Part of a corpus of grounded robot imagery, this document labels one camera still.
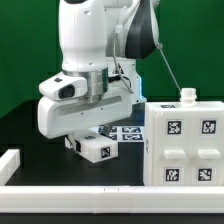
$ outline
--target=cable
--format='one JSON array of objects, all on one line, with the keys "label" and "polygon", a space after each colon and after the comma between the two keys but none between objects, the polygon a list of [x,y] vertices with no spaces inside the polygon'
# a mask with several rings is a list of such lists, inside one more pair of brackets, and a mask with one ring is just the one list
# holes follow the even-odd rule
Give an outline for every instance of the cable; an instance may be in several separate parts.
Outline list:
[{"label": "cable", "polygon": [[136,2],[136,4],[134,5],[133,9],[129,12],[129,14],[124,18],[122,25],[124,25],[129,18],[131,17],[132,13],[135,11],[135,9],[138,7],[138,5],[140,4],[140,0]]},{"label": "cable", "polygon": [[168,68],[168,71],[169,71],[169,73],[170,73],[171,78],[173,79],[173,81],[174,81],[176,87],[178,88],[179,92],[181,92],[181,88],[180,88],[180,86],[178,85],[178,82],[177,82],[177,80],[176,80],[176,78],[175,78],[175,76],[174,76],[174,74],[173,74],[173,72],[172,72],[172,70],[171,70],[171,68],[170,68],[170,65],[169,65],[169,63],[168,63],[168,61],[167,61],[167,59],[166,59],[166,56],[165,56],[164,53],[163,53],[163,50],[162,50],[163,45],[162,45],[161,43],[158,43],[157,48],[159,49],[160,54],[162,55],[162,58],[163,58],[163,60],[164,60],[164,62],[165,62],[165,64],[166,64],[166,66],[167,66],[167,68]]},{"label": "cable", "polygon": [[119,66],[118,66],[118,63],[117,63],[117,58],[116,58],[116,39],[117,39],[117,33],[115,34],[115,37],[114,37],[114,41],[113,41],[113,59],[114,59],[114,64],[117,68],[117,71],[118,71],[118,75],[120,76],[122,82],[124,83],[124,85],[127,87],[127,89],[129,90],[129,92],[131,94],[134,94],[134,91],[128,86],[128,84],[125,82],[122,74],[121,74],[121,71],[119,69]]},{"label": "cable", "polygon": [[[140,0],[138,2],[136,2],[136,4],[134,5],[133,9],[129,12],[129,14],[125,17],[125,19],[122,21],[122,26],[130,19],[131,15],[133,14],[133,12],[136,10],[136,8],[138,7],[138,5],[140,4]],[[117,63],[117,58],[116,58],[116,39],[117,39],[117,36],[118,34],[115,33],[115,36],[114,36],[114,40],[113,40],[113,59],[114,59],[114,64],[116,66],[116,69],[118,71],[118,75],[120,76],[122,82],[124,83],[124,85],[127,87],[127,89],[129,90],[129,92],[131,94],[134,94],[134,91],[131,89],[131,87],[129,87],[127,85],[127,83],[125,82],[121,72],[120,72],[120,69],[119,69],[119,66],[118,66],[118,63]]]}]

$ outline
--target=white box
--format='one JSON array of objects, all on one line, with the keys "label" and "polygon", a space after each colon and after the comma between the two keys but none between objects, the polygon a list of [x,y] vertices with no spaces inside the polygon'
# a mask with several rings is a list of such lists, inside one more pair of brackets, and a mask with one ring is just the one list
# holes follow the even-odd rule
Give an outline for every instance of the white box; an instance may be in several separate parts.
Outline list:
[{"label": "white box", "polygon": [[118,156],[118,143],[94,131],[85,130],[69,135],[74,150],[92,163]]},{"label": "white box", "polygon": [[146,103],[144,184],[223,186],[224,104]]}]

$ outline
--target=small white block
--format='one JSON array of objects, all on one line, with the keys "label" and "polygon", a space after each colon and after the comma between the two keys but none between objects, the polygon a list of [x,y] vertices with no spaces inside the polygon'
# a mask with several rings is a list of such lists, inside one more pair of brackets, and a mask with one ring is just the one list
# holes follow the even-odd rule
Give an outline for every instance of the small white block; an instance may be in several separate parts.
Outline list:
[{"label": "small white block", "polygon": [[0,186],[4,186],[20,166],[19,150],[8,150],[0,158]]},{"label": "small white block", "polygon": [[67,139],[67,137],[65,137],[65,147],[67,149],[72,149],[73,148],[71,142]]},{"label": "small white block", "polygon": [[184,150],[164,150],[166,159],[186,159]]},{"label": "small white block", "polygon": [[199,149],[198,156],[201,159],[221,159],[221,153],[217,149]]}]

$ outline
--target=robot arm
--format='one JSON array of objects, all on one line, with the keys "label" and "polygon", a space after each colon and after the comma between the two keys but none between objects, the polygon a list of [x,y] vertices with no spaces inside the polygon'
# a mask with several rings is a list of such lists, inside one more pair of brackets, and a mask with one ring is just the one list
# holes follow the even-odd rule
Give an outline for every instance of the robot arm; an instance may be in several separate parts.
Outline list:
[{"label": "robot arm", "polygon": [[60,1],[62,72],[39,86],[44,97],[38,105],[38,126],[44,136],[54,138],[131,115],[128,89],[108,84],[107,57],[145,58],[155,49],[157,3]]}]

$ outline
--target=green background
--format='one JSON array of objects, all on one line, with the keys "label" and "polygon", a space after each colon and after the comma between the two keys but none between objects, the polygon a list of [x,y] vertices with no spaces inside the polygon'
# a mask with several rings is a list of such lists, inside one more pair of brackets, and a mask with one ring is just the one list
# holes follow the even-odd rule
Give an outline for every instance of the green background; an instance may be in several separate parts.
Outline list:
[{"label": "green background", "polygon": [[[200,99],[224,96],[224,1],[161,0],[160,42],[181,87]],[[38,85],[61,69],[58,0],[0,0],[0,117],[39,99]],[[177,90],[158,51],[138,61],[143,95],[175,100]]]}]

